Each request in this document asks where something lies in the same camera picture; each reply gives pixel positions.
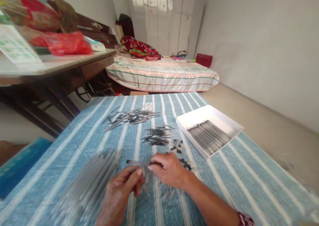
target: wooden desk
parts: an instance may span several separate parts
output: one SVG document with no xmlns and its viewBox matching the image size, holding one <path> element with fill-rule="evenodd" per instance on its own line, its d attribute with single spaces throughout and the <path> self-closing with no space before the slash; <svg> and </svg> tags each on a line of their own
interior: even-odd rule
<svg viewBox="0 0 319 226">
<path fill-rule="evenodd" d="M 49 101 L 72 121 L 80 111 L 68 95 L 105 71 L 115 53 L 107 49 L 91 55 L 43 55 L 43 63 L 18 65 L 0 55 L 0 101 L 56 138 L 63 129 L 39 103 Z"/>
</svg>

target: wooden table leg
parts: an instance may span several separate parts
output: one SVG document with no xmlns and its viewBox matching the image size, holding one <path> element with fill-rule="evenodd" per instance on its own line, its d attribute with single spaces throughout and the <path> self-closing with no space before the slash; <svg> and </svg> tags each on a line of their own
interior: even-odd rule
<svg viewBox="0 0 319 226">
<path fill-rule="evenodd" d="M 46 87 L 58 98 L 63 104 L 73 113 L 74 116 L 80 114 L 80 110 L 71 101 L 71 99 L 64 93 L 60 86 L 55 82 L 54 79 L 46 79 Z"/>
<path fill-rule="evenodd" d="M 9 89 L 11 93 L 14 93 L 10 96 L 7 95 L 8 98 L 11 98 L 13 101 L 20 105 L 22 108 L 26 108 L 27 111 L 29 111 L 31 114 L 33 114 L 35 117 L 37 117 L 40 121 L 42 121 L 44 124 L 46 124 L 48 127 L 56 131 L 57 133 L 61 134 L 63 132 L 63 129 L 60 128 L 51 118 L 49 114 L 47 114 L 45 111 L 41 110 L 37 106 L 35 106 L 31 101 L 29 101 L 26 97 L 24 97 L 21 93 L 18 91 L 14 92 L 14 89 Z"/>
<path fill-rule="evenodd" d="M 33 124 L 37 125 L 39 128 L 44 130 L 46 133 L 51 135 L 54 138 L 59 136 L 54 130 L 36 118 L 34 115 L 30 114 L 28 111 L 20 107 L 14 100 L 10 99 L 6 95 L 0 92 L 0 101 L 3 102 L 5 105 L 13 109 L 15 112 L 20 114 L 21 116 L 25 117 L 27 120 L 31 121 Z"/>
<path fill-rule="evenodd" d="M 52 103 L 69 121 L 73 121 L 74 116 L 71 112 L 59 101 L 59 99 L 50 92 L 45 86 L 39 86 L 37 91 L 39 91 L 43 97 L 45 97 L 49 102 Z"/>
</svg>

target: hand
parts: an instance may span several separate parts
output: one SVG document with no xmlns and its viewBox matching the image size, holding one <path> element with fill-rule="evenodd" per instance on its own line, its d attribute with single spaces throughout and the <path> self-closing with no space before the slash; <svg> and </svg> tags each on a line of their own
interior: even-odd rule
<svg viewBox="0 0 319 226">
<path fill-rule="evenodd" d="M 190 171 L 186 170 L 179 162 L 177 156 L 170 152 L 167 154 L 157 153 L 151 158 L 149 170 L 157 175 L 160 180 L 171 187 L 183 188 Z"/>
<path fill-rule="evenodd" d="M 143 183 L 143 169 L 138 166 L 126 167 L 111 179 L 106 187 L 103 207 L 96 226 L 121 225 L 131 192 L 134 191 L 137 198 L 141 194 Z"/>
</svg>

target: fingernail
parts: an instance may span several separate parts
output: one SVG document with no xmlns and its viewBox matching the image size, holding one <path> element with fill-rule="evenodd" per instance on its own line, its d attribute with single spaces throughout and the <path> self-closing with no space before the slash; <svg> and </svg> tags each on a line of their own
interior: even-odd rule
<svg viewBox="0 0 319 226">
<path fill-rule="evenodd" d="M 139 168 L 136 173 L 140 176 L 143 173 L 143 168 Z"/>
</svg>

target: white cardboard tray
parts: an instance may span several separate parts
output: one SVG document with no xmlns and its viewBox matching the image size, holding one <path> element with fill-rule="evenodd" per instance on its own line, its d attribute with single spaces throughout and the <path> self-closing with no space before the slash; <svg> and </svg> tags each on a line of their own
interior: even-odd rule
<svg viewBox="0 0 319 226">
<path fill-rule="evenodd" d="M 193 143 L 199 153 L 204 157 L 205 160 L 212 157 L 216 152 L 222 149 L 230 141 L 228 141 L 223 147 L 216 151 L 212 155 L 208 155 L 203 148 L 195 141 L 195 139 L 188 133 L 188 129 L 195 127 L 197 124 L 203 123 L 204 121 L 209 120 L 214 123 L 219 129 L 225 132 L 231 139 L 230 141 L 237 136 L 244 127 L 239 125 L 237 122 L 218 111 L 216 108 L 213 108 L 211 105 L 207 105 L 191 112 L 180 115 L 176 118 L 177 125 Z"/>
</svg>

